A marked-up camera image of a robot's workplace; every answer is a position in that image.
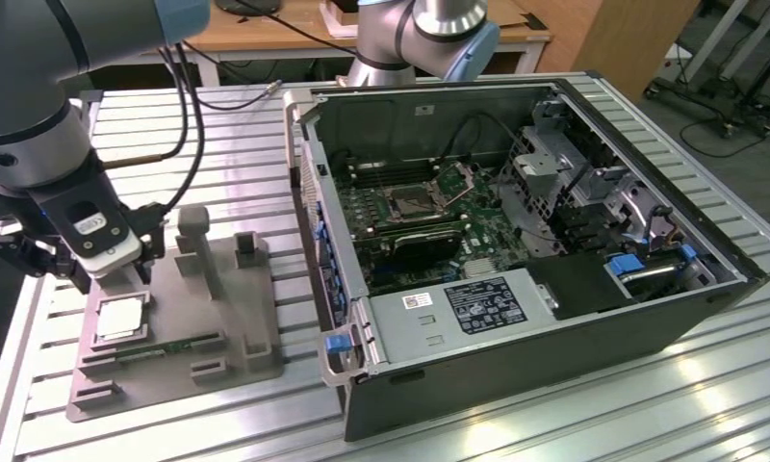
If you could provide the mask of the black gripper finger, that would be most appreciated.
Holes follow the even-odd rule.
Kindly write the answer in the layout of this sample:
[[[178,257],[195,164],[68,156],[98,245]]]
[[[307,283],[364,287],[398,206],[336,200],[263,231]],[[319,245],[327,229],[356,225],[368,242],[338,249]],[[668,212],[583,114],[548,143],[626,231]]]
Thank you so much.
[[[136,231],[136,238],[142,246],[132,267],[140,283],[150,285],[152,279],[151,265],[164,254],[163,224],[159,223],[146,231]]]
[[[86,295],[88,276],[59,238],[34,240],[14,219],[0,220],[0,258],[26,276],[67,280]]]

